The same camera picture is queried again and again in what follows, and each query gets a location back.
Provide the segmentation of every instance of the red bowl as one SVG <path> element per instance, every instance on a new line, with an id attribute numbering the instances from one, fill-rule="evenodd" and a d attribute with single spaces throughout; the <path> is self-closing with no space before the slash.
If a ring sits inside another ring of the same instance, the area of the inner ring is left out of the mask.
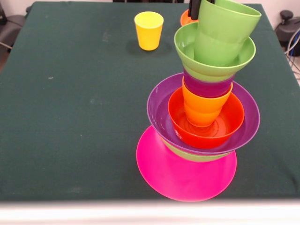
<path id="1" fill-rule="evenodd" d="M 240 100 L 231 93 L 221 113 L 208 127 L 195 127 L 184 112 L 182 87 L 177 89 L 168 102 L 168 112 L 176 135 L 186 144 L 200 149 L 211 149 L 225 143 L 244 121 L 244 108 Z"/>

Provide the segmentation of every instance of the green bowl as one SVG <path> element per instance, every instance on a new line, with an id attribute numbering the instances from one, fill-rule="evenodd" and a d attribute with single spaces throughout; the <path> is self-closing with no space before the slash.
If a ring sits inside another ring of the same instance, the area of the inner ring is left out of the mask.
<path id="1" fill-rule="evenodd" d="M 224 156 L 227 156 L 230 152 L 224 153 L 224 154 L 218 154 L 218 155 L 209 155 L 209 156 L 202 156 L 202 155 L 196 155 L 187 153 L 185 151 L 179 150 L 178 148 L 172 146 L 170 143 L 162 139 L 164 144 L 168 149 L 170 149 L 174 154 L 178 155 L 179 157 L 182 157 L 186 160 L 193 161 L 193 162 L 209 162 L 214 161 L 219 158 L 222 158 Z"/>
<path id="2" fill-rule="evenodd" d="M 206 82 L 224 81 L 243 69 L 255 56 L 256 48 L 248 37 L 234 61 L 227 67 L 210 66 L 194 60 L 194 41 L 198 23 L 180 27 L 174 36 L 176 51 L 186 71 L 196 79 Z"/>

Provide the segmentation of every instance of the magenta plate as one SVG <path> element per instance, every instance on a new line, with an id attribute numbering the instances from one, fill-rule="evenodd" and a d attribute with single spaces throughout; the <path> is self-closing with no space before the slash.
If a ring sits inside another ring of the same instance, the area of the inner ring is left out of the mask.
<path id="1" fill-rule="evenodd" d="M 182 202 L 199 202 L 223 192 L 234 178 L 235 151 L 211 162 L 185 160 L 170 151 L 153 126 L 143 133 L 136 161 L 145 181 L 161 195 Z"/>

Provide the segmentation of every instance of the yellow cup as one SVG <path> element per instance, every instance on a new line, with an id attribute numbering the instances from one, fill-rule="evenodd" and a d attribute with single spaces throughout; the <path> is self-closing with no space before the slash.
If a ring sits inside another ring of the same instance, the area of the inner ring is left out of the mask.
<path id="1" fill-rule="evenodd" d="M 146 51 L 158 47 L 164 18 L 155 12 L 142 12 L 135 16 L 135 28 L 139 46 Z"/>
<path id="2" fill-rule="evenodd" d="M 232 89 L 233 83 L 231 83 L 229 90 L 223 96 L 215 98 L 201 97 L 187 89 L 183 78 L 182 92 L 184 98 L 184 111 L 186 113 L 187 120 L 196 127 L 208 127 L 220 114 Z"/>

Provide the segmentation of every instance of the plastic cup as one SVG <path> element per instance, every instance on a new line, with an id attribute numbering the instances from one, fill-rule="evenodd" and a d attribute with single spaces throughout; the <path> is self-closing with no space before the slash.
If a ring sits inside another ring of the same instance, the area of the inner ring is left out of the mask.
<path id="1" fill-rule="evenodd" d="M 195 37 L 195 60 L 211 66 L 229 66 L 256 27 L 261 13 L 229 0 L 215 4 L 202 0 Z"/>
<path id="2" fill-rule="evenodd" d="M 195 127 L 208 127 L 220 114 L 223 105 L 230 96 L 233 89 L 231 83 L 230 89 L 226 94 L 215 97 L 207 98 L 195 95 L 187 89 L 182 78 L 182 93 L 184 98 L 184 110 L 187 120 Z"/>
<path id="3" fill-rule="evenodd" d="M 224 81 L 206 82 L 201 81 L 191 76 L 185 69 L 183 69 L 184 84 L 195 95 L 205 98 L 220 97 L 229 90 L 230 85 L 234 79 L 234 75 Z"/>
<path id="4" fill-rule="evenodd" d="M 135 16 L 135 28 L 140 48 L 146 51 L 158 47 L 164 18 L 156 12 L 142 12 Z"/>

